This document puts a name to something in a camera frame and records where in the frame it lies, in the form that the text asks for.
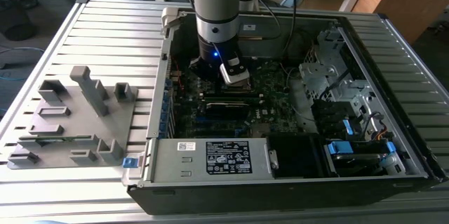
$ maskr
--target white cable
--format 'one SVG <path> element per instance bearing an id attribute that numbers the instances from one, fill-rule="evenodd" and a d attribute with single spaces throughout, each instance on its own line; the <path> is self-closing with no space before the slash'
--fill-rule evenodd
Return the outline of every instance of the white cable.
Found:
<path id="1" fill-rule="evenodd" d="M 312 119 L 309 119 L 308 117 L 305 117 L 305 116 L 296 110 L 296 108 L 293 107 L 293 105 L 291 105 L 291 106 L 292 106 L 293 111 L 297 113 L 297 115 L 299 115 L 303 119 L 315 122 L 315 120 L 312 120 Z"/>

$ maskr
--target blue latch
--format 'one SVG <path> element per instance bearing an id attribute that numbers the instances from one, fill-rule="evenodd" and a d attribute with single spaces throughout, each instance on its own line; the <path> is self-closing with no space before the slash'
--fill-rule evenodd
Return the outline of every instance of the blue latch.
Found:
<path id="1" fill-rule="evenodd" d="M 139 158 L 126 157 L 123 166 L 124 168 L 131 168 L 131 169 L 139 168 Z"/>
<path id="2" fill-rule="evenodd" d="M 396 152 L 396 146 L 395 143 L 392 143 L 391 141 L 387 143 L 387 147 L 388 150 L 391 151 L 391 153 Z"/>
<path id="3" fill-rule="evenodd" d="M 351 143 L 348 141 L 333 141 L 328 144 L 331 154 L 353 154 Z"/>
<path id="4" fill-rule="evenodd" d="M 353 131 L 352 131 L 352 127 L 351 127 L 351 124 L 349 124 L 349 120 L 343 120 L 343 124 L 347 127 L 348 135 L 353 135 Z"/>

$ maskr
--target motherboard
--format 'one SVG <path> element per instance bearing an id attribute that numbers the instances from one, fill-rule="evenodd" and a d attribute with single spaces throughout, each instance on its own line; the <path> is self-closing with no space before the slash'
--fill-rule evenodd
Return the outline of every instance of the motherboard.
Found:
<path id="1" fill-rule="evenodd" d="M 202 80 L 174 64 L 176 138 L 260 138 L 273 131 L 303 131 L 279 62 L 252 60 L 252 77 L 231 86 Z"/>

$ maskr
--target floor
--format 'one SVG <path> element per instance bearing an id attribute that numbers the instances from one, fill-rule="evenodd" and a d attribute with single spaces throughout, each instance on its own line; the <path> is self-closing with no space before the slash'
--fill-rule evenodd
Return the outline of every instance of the floor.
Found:
<path id="1" fill-rule="evenodd" d="M 28 10 L 32 23 L 39 27 L 35 37 L 22 42 L 8 41 L 0 34 L 0 52 L 7 47 L 38 47 L 46 49 L 55 33 L 66 19 L 66 16 L 76 0 L 39 0 L 40 6 Z M 0 77 L 27 78 L 35 64 L 40 59 L 40 52 L 32 50 L 14 50 L 0 54 L 0 65 L 7 63 L 7 67 L 0 69 Z M 7 81 L 0 79 L 0 118 L 8 109 L 24 81 Z"/>

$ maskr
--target slotted metal table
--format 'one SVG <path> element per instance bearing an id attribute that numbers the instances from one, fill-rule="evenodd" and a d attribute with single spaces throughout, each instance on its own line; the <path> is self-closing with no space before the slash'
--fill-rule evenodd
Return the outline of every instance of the slotted metal table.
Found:
<path id="1" fill-rule="evenodd" d="M 345 208 L 150 216 L 127 194 L 122 167 L 10 170 L 8 155 L 18 137 L 27 135 L 44 79 L 70 79 L 74 65 L 87 65 L 106 86 L 128 82 L 139 87 L 127 152 L 142 152 L 152 90 L 162 55 L 162 13 L 188 4 L 122 0 L 79 0 L 46 54 L 0 122 L 0 222 L 54 220 L 92 222 L 203 222 L 280 219 L 341 220 L 348 223 L 391 221 L 423 223 L 449 216 L 449 184 L 397 195 L 373 205 Z M 449 95 L 388 19 L 375 14 L 300 11 L 349 19 L 405 111 L 445 170 L 449 170 Z"/>

